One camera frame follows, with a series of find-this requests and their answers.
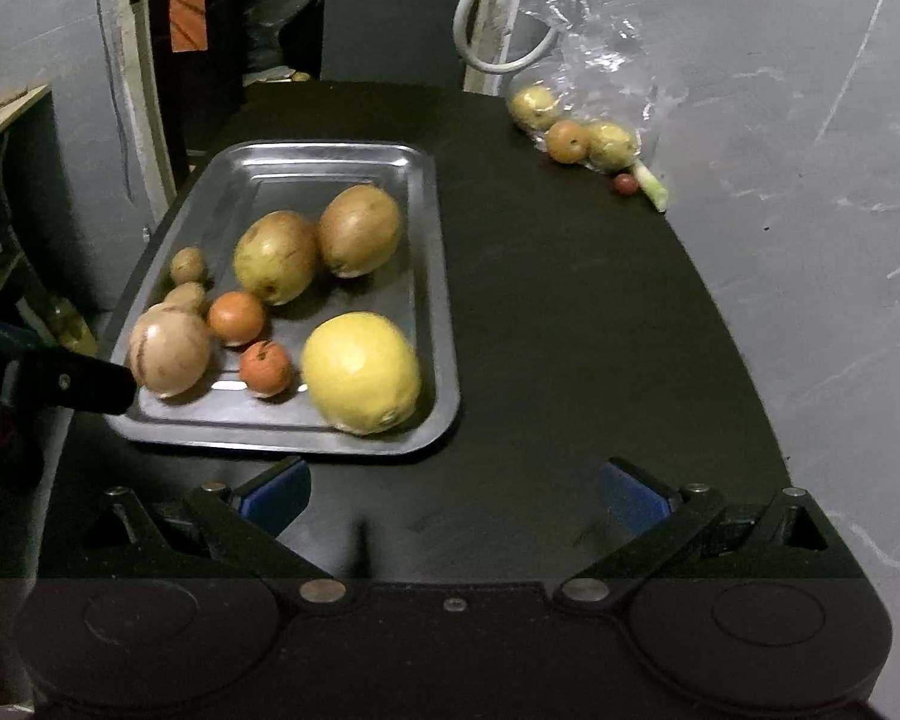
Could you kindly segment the dark green box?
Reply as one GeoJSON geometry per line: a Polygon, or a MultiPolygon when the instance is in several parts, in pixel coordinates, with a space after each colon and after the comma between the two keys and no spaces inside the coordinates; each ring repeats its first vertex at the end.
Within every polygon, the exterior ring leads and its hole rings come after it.
{"type": "Polygon", "coordinates": [[[322,78],[458,89],[458,0],[325,0],[322,78]]]}

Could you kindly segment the green brown mango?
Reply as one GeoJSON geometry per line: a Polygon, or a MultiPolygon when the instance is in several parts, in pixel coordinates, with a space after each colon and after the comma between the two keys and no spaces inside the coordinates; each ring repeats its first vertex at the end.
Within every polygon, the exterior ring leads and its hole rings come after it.
{"type": "Polygon", "coordinates": [[[295,211],[271,211],[238,239],[232,266],[240,286],[267,305],[297,299],[317,276],[312,223],[295,211]]]}

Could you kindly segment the large orange persimmon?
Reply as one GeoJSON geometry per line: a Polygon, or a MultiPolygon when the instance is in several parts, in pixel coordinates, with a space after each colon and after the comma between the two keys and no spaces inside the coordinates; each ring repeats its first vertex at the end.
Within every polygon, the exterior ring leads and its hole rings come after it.
{"type": "Polygon", "coordinates": [[[557,121],[544,133],[544,146],[559,164],[580,164],[589,156],[590,133],[574,121],[557,121]]]}

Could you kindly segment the clear plastic bag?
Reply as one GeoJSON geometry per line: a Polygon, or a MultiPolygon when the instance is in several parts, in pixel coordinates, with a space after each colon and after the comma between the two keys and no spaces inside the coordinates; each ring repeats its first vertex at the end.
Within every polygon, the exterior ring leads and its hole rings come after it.
{"type": "MultiPolygon", "coordinates": [[[[546,85],[562,107],[560,121],[585,128],[593,122],[621,125],[639,140],[640,160],[660,119],[663,86],[650,68],[632,11],[616,0],[523,0],[521,11],[550,29],[554,43],[510,78],[507,109],[515,91],[546,85]]],[[[548,130],[523,132],[546,149],[548,130]]]]}

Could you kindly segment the small orange mandarin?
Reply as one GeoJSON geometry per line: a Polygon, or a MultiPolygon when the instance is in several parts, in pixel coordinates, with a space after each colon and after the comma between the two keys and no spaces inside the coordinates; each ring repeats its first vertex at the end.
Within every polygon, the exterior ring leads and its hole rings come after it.
{"type": "Polygon", "coordinates": [[[208,323],[224,346],[245,346],[265,330],[266,310],[253,294],[229,291],[211,304],[208,323]]]}
{"type": "Polygon", "coordinates": [[[253,395],[269,398],[289,387],[294,379],[294,366],[282,344],[261,340],[250,344],[242,353],[238,374],[253,395]]]}

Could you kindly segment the small red plum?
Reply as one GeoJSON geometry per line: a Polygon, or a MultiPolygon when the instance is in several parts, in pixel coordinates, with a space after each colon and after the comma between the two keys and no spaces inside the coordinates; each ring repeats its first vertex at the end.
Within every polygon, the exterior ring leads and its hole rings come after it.
{"type": "Polygon", "coordinates": [[[639,181],[630,172],[619,172],[613,177],[613,190],[621,197],[632,197],[640,190],[639,181]]]}

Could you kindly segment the wooden side shelf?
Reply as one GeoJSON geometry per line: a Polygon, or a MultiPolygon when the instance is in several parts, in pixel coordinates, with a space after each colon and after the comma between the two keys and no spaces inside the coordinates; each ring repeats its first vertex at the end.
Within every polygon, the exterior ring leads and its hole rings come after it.
{"type": "Polygon", "coordinates": [[[0,135],[9,128],[9,125],[18,121],[27,110],[32,109],[38,101],[45,99],[50,94],[48,85],[38,85],[27,89],[11,101],[0,104],[0,135]]]}

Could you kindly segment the yellow bottle on floor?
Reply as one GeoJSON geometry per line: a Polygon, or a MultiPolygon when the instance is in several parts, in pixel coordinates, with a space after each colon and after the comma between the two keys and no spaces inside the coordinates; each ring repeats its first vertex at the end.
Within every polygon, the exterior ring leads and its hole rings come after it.
{"type": "Polygon", "coordinates": [[[52,302],[46,325],[64,348],[89,358],[97,356],[97,340],[91,327],[67,299],[52,302]]]}

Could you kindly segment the small brown kiwi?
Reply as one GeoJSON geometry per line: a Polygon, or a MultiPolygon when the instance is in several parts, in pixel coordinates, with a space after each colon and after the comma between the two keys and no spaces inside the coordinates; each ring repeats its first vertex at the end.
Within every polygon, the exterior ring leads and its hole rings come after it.
{"type": "Polygon", "coordinates": [[[205,257],[199,247],[183,247],[170,261],[169,275],[175,286],[202,283],[206,279],[206,273],[205,257]]]}
{"type": "Polygon", "coordinates": [[[201,316],[206,310],[206,289],[201,283],[187,281],[172,288],[165,296],[164,304],[201,316]]]}

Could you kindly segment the round tan spotted fruit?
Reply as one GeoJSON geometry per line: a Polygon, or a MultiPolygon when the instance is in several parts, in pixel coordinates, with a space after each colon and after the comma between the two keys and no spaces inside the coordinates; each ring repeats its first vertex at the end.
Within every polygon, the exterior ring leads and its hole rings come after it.
{"type": "Polygon", "coordinates": [[[131,330],[128,364],[136,382],[160,398],[190,390],[211,360],[211,333],[196,314],[157,304],[131,330]]]}

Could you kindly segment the green leek stalk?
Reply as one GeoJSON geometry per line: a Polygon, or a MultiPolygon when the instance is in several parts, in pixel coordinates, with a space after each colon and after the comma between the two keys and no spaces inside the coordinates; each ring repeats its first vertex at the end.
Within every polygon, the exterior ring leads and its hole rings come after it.
{"type": "Polygon", "coordinates": [[[655,208],[660,215],[667,213],[668,205],[670,204],[670,194],[668,193],[667,188],[662,184],[662,181],[660,181],[660,179],[658,179],[658,177],[656,177],[655,174],[653,174],[653,172],[640,160],[634,161],[631,172],[635,182],[637,182],[637,185],[639,185],[639,188],[642,190],[645,197],[650,200],[653,208],[655,208]]]}

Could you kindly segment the large yellow citrus fruit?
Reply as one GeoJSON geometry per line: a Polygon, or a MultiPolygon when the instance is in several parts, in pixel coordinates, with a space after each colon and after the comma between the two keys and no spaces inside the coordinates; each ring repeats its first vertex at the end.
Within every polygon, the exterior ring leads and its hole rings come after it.
{"type": "Polygon", "coordinates": [[[329,426],[372,436],[413,416],[422,392],[413,346],[374,312],[346,312],[320,323],[304,343],[302,380],[329,426]]]}

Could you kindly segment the metal baking tray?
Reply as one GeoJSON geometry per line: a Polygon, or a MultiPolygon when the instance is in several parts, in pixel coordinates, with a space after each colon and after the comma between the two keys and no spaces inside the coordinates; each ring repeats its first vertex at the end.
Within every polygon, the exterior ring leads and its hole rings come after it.
{"type": "Polygon", "coordinates": [[[436,163],[429,154],[386,142],[245,142],[222,149],[194,177],[160,226],[118,310],[109,360],[126,361],[133,325],[170,288],[169,263],[194,245],[205,257],[213,296],[237,288],[232,257],[238,239],[271,211],[289,210],[317,221],[346,188],[370,184],[390,193],[403,216],[397,252],[374,273],[341,280],[318,271],[297,298],[269,312],[266,331],[291,356],[308,335],[346,312],[390,319],[416,349],[422,388],[414,413],[395,429],[356,437],[329,426],[303,382],[261,400],[238,377],[240,355],[217,346],[193,388],[175,398],[141,390],[124,415],[110,418],[115,433],[133,442],[274,450],[352,458],[409,455],[437,442],[460,406],[452,314],[440,229],[436,163]]]}

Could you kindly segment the yellow apple in bag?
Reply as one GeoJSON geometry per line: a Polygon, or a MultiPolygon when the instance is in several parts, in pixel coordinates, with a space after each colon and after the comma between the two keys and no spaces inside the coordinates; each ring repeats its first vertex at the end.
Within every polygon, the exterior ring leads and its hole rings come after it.
{"type": "Polygon", "coordinates": [[[509,99],[515,124],[526,132],[546,132],[560,119],[562,107],[546,85],[530,85],[515,91],[509,99]]]}
{"type": "Polygon", "coordinates": [[[603,172],[629,169],[639,154],[639,140],[627,128],[614,122],[587,125],[589,161],[603,172]]]}

